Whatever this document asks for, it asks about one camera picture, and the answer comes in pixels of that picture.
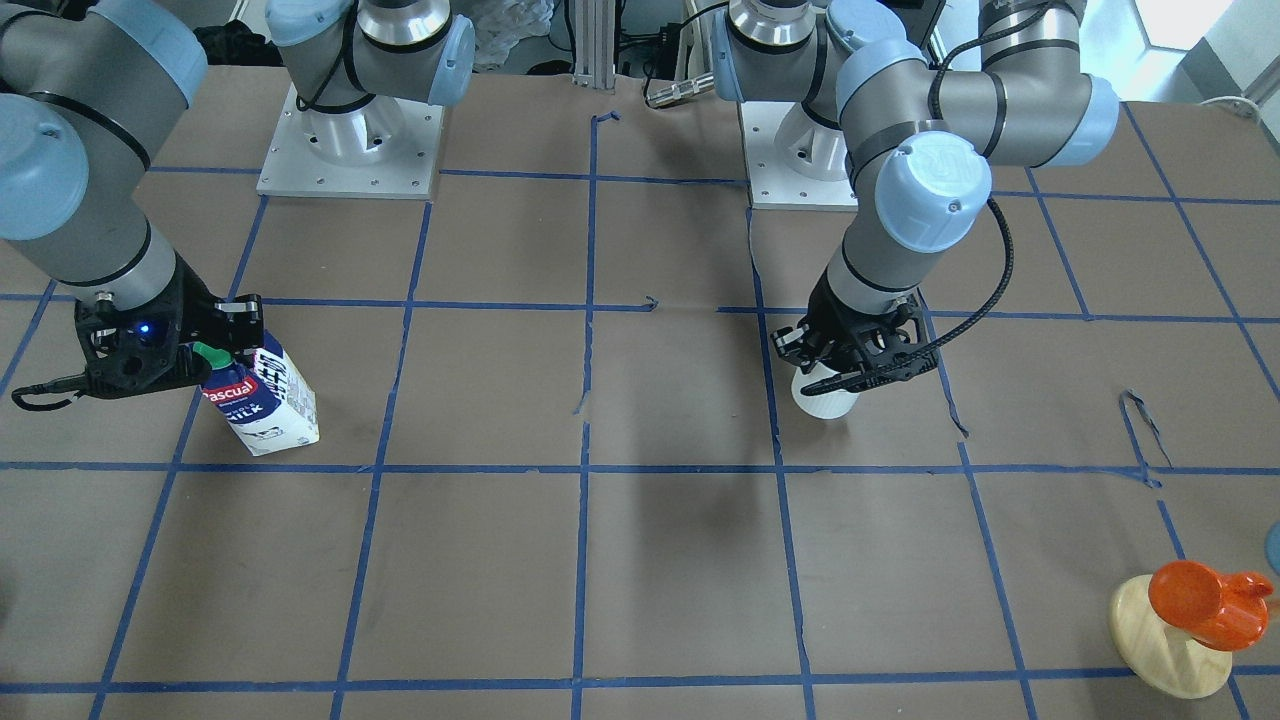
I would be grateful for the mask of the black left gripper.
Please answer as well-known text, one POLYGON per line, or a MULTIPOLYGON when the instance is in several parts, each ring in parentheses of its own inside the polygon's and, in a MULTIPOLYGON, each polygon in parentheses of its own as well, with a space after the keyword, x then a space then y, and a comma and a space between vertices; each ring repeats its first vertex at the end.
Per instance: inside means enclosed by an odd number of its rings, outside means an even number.
POLYGON ((812 291, 803 324, 771 334, 780 360, 809 373, 818 363, 836 370, 803 387, 803 395, 863 393, 895 382, 910 380, 940 365, 937 350, 928 350, 924 316, 915 295, 891 311, 873 315, 841 302, 826 277, 812 291))

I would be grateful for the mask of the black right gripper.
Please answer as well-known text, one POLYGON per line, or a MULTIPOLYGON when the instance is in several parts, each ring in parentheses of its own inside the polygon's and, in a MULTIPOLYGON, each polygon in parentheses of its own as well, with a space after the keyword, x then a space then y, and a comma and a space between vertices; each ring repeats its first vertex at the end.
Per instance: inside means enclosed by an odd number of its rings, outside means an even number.
POLYGON ((83 392, 93 398, 219 386, 233 380, 233 354, 265 342, 261 296, 220 300, 182 258, 157 297, 128 310, 78 301, 74 324, 84 355, 83 392))

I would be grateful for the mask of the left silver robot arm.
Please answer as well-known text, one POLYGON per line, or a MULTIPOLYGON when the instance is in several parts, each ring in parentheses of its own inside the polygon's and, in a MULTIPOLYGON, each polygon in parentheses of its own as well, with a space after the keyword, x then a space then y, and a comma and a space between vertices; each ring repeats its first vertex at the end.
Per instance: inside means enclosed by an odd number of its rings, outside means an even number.
POLYGON ((1114 136, 1119 100, 1082 69, 1083 1, 986 1, 979 70, 934 67, 878 1, 731 1, 710 14, 716 92, 810 105, 844 136, 856 214, 774 350, 801 397, 931 372, 913 291, 991 205, 993 167, 1079 167, 1114 136))

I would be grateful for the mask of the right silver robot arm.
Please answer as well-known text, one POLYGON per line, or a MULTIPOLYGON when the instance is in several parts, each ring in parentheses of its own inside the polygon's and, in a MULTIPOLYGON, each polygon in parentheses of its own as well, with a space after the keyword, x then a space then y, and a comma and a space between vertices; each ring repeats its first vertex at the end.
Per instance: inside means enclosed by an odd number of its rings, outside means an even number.
MULTIPOLYGON (((457 104, 474 23, 448 1, 270 1, 294 108, 328 163, 394 140, 396 101, 457 104)), ((197 386, 211 350, 265 347, 256 293, 212 293, 133 199, 209 70, 196 33, 154 1, 79 19, 3 4, 3 240, 74 297, 84 369, 12 391, 41 411, 197 386)))

